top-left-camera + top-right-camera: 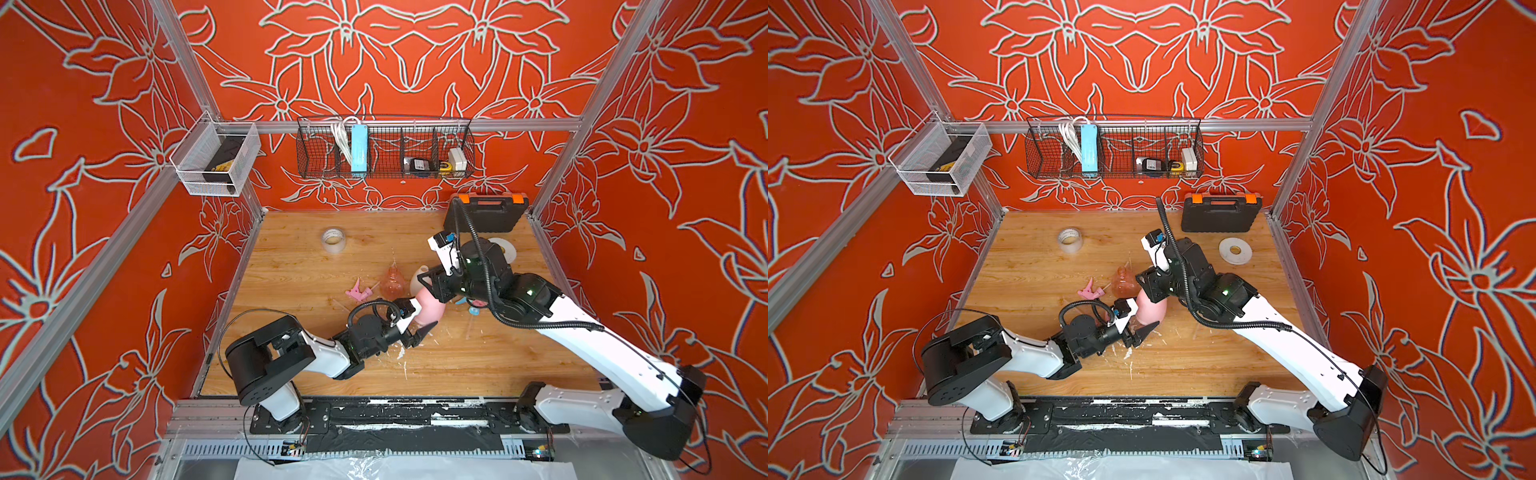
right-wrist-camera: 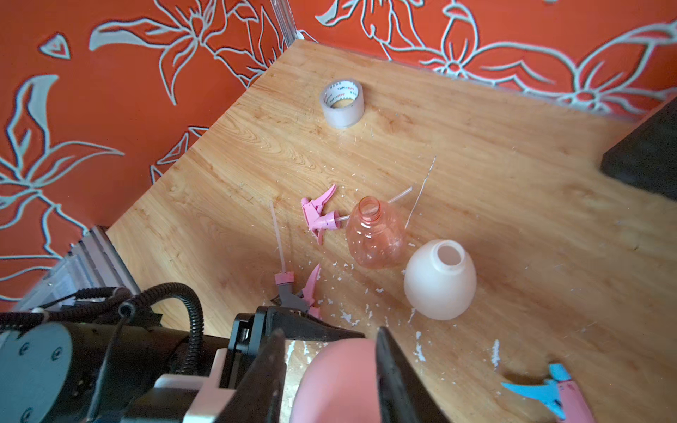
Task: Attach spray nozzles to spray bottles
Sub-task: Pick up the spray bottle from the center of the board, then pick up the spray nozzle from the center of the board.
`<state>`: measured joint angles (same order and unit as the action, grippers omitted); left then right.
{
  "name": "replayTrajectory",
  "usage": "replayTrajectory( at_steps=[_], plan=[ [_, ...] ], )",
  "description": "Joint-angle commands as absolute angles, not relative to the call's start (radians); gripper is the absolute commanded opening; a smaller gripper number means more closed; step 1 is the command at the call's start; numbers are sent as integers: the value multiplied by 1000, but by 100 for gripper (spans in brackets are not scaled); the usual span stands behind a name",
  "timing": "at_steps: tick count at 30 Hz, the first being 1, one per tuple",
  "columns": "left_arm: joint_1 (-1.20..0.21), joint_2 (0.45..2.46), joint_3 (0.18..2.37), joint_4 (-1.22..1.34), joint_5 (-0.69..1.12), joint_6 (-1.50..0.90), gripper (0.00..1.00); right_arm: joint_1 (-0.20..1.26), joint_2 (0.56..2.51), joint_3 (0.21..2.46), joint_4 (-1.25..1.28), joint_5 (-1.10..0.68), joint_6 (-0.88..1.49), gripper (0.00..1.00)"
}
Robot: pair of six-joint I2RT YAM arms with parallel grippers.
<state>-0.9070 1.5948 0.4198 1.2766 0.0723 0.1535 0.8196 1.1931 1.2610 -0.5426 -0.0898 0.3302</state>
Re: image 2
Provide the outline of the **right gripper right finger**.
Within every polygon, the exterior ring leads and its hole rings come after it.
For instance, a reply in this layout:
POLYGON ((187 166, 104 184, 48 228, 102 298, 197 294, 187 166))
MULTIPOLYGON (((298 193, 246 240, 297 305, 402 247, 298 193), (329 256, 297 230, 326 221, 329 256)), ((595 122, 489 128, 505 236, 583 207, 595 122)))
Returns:
POLYGON ((386 327, 377 332, 376 363, 382 422, 450 422, 386 327))

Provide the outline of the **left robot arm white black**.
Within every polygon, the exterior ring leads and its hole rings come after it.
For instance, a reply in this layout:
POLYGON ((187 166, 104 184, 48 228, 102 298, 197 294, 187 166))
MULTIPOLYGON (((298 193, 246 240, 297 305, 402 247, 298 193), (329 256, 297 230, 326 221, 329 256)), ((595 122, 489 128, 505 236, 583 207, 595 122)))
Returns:
POLYGON ((275 422, 287 341, 361 337, 277 306, 211 337, 197 294, 175 282, 79 297, 63 311, 1 316, 2 421, 275 422))

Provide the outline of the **opaque pink spray bottle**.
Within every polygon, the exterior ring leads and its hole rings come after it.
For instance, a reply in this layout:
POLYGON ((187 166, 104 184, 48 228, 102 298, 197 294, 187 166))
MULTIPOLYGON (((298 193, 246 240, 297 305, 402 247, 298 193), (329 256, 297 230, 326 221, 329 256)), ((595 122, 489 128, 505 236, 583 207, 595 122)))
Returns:
POLYGON ((310 363, 294 397, 292 422, 379 422, 376 342, 329 343, 310 363))

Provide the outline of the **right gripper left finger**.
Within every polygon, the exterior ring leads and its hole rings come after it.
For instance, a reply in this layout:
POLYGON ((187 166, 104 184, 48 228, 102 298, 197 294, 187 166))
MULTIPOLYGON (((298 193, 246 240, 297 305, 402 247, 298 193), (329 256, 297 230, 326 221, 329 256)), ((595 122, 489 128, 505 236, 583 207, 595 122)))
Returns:
POLYGON ((215 422, 278 422, 286 379, 286 337, 275 330, 215 422))

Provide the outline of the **pink blue spray nozzle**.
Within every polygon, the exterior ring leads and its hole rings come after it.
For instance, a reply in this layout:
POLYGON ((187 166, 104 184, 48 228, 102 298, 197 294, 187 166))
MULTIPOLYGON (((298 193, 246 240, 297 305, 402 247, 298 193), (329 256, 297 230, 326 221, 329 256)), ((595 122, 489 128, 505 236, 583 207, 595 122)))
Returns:
POLYGON ((502 387, 524 398, 536 400, 548 408, 558 422, 594 423, 596 419, 578 384, 562 364, 548 366, 550 377, 541 385, 502 383, 502 387))

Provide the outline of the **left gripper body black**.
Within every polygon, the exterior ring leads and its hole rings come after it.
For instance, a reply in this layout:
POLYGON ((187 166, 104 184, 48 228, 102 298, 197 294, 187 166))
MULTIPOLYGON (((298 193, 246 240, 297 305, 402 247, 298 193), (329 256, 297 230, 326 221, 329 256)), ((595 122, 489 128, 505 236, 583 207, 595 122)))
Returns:
POLYGON ((365 338, 364 333, 326 324, 292 308, 261 306, 254 314, 238 314, 227 348, 228 389, 237 388, 269 336, 276 330, 282 330, 286 339, 301 341, 334 342, 365 338))

